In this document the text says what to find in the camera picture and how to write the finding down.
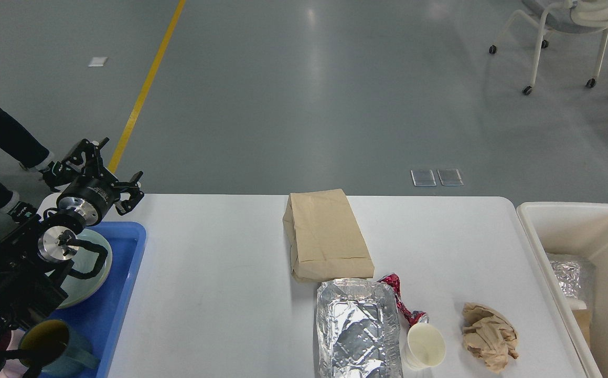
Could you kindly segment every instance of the shoe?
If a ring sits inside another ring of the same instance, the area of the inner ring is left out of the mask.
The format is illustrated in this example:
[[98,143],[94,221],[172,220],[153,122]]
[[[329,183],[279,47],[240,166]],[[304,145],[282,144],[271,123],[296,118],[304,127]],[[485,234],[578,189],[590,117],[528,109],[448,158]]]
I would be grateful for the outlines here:
[[38,209],[32,204],[19,201],[12,210],[8,211],[8,215],[14,220],[14,223],[21,225],[36,215],[37,211]]
[[45,184],[53,192],[58,192],[57,186],[69,184],[78,175],[76,171],[63,165],[60,161],[50,162],[47,169],[40,172],[42,173],[42,181],[45,181]]

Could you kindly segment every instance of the aluminum foil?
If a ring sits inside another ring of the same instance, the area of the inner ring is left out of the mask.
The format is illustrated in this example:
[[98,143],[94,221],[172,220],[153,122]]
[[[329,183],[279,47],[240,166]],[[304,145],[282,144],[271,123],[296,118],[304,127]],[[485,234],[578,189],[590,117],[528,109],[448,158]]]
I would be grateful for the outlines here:
[[318,289],[316,327],[322,378],[402,378],[394,291],[340,278]]
[[593,307],[595,266],[588,259],[576,255],[546,253],[565,297],[579,299],[587,308]]

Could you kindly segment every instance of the white bin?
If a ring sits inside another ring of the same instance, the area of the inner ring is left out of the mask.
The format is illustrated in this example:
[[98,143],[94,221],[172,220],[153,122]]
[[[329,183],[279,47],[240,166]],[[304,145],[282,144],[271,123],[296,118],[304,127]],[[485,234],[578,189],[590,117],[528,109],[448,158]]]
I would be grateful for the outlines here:
[[[587,376],[608,378],[608,204],[524,203],[517,212]],[[595,265],[591,351],[544,251],[585,256]]]

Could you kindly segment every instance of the yellow floor line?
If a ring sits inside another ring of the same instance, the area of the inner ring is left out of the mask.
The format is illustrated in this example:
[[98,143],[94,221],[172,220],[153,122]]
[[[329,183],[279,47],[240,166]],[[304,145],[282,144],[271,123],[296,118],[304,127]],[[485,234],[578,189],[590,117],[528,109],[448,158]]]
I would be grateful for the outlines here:
[[110,172],[114,173],[117,170],[117,165],[119,165],[122,154],[124,153],[124,149],[126,148],[126,144],[129,142],[129,137],[131,137],[131,132],[134,129],[134,125],[136,125],[138,115],[141,114],[141,108],[143,107],[145,98],[147,98],[147,93],[150,91],[150,86],[152,86],[152,82],[155,80],[155,75],[159,69],[159,63],[162,62],[166,48],[171,40],[171,35],[174,33],[174,29],[176,29],[177,20],[180,17],[182,8],[185,6],[185,1],[186,0],[179,0],[176,7],[176,12],[174,12],[174,17],[171,19],[169,27],[166,29],[166,34],[164,34],[162,43],[159,45],[159,50],[157,51],[157,55],[155,55],[155,60],[153,60],[152,65],[150,66],[150,71],[147,73],[145,83],[143,83],[143,88],[141,88],[141,93],[138,94],[134,108],[131,110],[131,115],[129,115],[129,120],[126,122],[124,131],[122,131],[120,141],[117,142],[117,148],[110,159],[110,164],[108,165]]

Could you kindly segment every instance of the robotic arm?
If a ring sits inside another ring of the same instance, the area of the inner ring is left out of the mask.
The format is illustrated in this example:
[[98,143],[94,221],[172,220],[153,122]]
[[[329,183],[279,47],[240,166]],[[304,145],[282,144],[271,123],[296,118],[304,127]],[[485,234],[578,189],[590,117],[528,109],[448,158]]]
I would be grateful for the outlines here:
[[[138,182],[143,172],[121,182],[104,167],[100,150],[108,140],[83,139],[76,144],[62,164],[77,177],[59,195],[57,207],[45,210],[42,218],[33,216],[0,241],[0,338],[9,330],[28,330],[47,318],[68,297],[61,289],[66,276],[95,277],[107,252],[77,239],[77,234],[103,220],[113,204],[124,215],[143,198]],[[79,247],[98,253],[91,272],[73,269]],[[0,370],[6,356],[0,351]]]

